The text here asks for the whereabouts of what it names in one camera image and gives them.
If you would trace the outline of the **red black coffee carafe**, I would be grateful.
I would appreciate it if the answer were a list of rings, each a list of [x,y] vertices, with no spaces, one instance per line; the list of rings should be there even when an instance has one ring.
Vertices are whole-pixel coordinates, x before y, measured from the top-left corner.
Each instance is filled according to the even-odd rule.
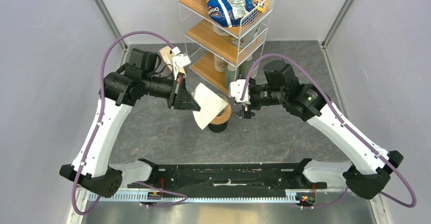
[[[210,123],[208,125],[208,128],[213,133],[221,133],[227,128],[228,123],[224,122],[222,124],[212,124]]]

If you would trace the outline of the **wooden ring dripper holder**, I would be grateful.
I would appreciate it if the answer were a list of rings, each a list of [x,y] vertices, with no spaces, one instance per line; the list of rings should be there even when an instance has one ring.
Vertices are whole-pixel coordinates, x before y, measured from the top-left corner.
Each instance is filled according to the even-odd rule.
[[[227,122],[232,114],[231,105],[228,104],[220,113],[217,115],[210,124],[220,125]]]

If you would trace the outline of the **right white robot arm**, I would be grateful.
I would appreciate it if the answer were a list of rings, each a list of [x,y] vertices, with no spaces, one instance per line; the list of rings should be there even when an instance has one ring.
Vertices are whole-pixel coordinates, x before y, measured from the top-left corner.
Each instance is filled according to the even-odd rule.
[[[240,103],[240,118],[254,117],[254,111],[263,106],[283,106],[288,113],[300,118],[323,133],[347,157],[347,162],[322,163],[304,159],[293,174],[294,183],[306,188],[312,183],[326,183],[327,186],[348,187],[364,199],[379,194],[390,180],[393,170],[404,157],[396,150],[387,151],[372,142],[360,131],[353,133],[354,126],[332,101],[325,101],[313,84],[300,83],[292,66],[283,60],[274,60],[264,66],[267,82],[256,84],[254,79],[245,83],[239,77],[229,84],[229,96]]]

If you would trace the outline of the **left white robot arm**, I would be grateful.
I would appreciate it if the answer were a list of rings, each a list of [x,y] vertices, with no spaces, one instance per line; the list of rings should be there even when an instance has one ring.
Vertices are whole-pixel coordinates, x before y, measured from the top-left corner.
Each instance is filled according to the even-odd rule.
[[[61,166],[60,176],[105,198],[138,181],[155,187],[160,179],[153,170],[156,164],[140,159],[109,166],[109,157],[122,124],[143,96],[163,98],[169,109],[200,111],[181,71],[190,62],[189,56],[179,53],[178,48],[165,47],[159,53],[133,48],[127,63],[103,78],[104,94],[98,101],[90,131],[73,162]]]

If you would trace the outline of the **white paper coffee filter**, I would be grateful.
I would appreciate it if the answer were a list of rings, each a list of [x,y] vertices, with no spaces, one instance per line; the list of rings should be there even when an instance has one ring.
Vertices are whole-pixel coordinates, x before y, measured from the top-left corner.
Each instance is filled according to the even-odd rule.
[[[193,99],[200,107],[199,111],[193,111],[193,117],[201,130],[204,130],[228,105],[224,99],[203,83],[199,83],[196,87]]]

